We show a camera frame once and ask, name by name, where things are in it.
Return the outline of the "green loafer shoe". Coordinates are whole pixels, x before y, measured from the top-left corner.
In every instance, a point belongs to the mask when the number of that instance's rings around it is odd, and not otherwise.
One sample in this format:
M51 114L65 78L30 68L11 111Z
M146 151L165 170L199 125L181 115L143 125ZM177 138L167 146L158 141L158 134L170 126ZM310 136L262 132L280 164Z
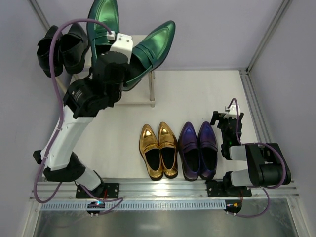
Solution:
M116 0L95 0L88 18L104 23L115 33L120 32ZM94 67L97 57L109 51L114 41L107 38L107 30L98 24L87 23L86 29L92 54L91 65Z
M151 31L133 47L129 75L123 91L133 89L148 73L158 68L167 58L175 35L176 24L169 20Z

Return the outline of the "black loafer shoe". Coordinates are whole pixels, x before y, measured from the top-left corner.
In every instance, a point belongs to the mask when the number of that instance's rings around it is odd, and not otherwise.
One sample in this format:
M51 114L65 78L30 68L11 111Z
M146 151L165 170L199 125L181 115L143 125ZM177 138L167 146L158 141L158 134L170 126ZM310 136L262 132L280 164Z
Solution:
M49 66L50 45L58 29L59 28L56 25L51 26L49 30L47 31L47 33L45 34L44 38L42 38L37 44L38 46L37 58L38 58L39 66L42 68L46 76L49 78L51 77L50 66ZM54 48L53 62L54 62L54 72L55 72L56 77L61 75L63 72L62 56L59 50L61 37L62 37L62 34L57 39L55 48Z
M78 74L84 69L85 56L90 48L88 36L79 23L73 23L60 39L60 53L68 74Z

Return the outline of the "gold loafer shoe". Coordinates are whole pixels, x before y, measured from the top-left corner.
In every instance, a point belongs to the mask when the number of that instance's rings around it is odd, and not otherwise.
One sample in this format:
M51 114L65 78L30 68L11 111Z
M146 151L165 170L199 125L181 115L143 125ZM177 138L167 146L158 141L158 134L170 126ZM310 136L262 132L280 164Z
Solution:
M163 168L158 140L153 129L145 124L139 140L139 151L146 165L147 173L153 181L163 177Z
M177 139L165 122L161 122L158 127L158 144L163 173L167 178L173 179L178 175Z

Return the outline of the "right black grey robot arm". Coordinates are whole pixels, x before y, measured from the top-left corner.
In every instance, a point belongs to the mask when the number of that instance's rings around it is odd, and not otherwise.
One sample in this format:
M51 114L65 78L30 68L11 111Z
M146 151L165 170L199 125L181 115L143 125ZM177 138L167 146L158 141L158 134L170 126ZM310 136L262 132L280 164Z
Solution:
M250 143L242 145L241 137L243 113L239 119L228 117L227 113L214 111L211 125L218 122L223 143L221 154L226 160L244 161L247 168L239 171L228 171L217 185L227 196L251 196L250 187L272 188L288 185L291 182L291 172L277 143Z

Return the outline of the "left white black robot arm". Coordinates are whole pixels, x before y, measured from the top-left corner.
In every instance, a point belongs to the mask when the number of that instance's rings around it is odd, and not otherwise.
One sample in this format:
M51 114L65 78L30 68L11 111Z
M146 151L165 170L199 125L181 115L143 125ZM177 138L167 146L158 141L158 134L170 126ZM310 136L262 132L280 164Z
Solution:
M113 107L121 99L130 58L131 53L108 51L97 58L91 69L92 78L70 84L62 101L61 121L46 147L34 152L37 163L44 166L47 181L75 181L90 191L101 190L101 178L83 165L73 150L98 112Z

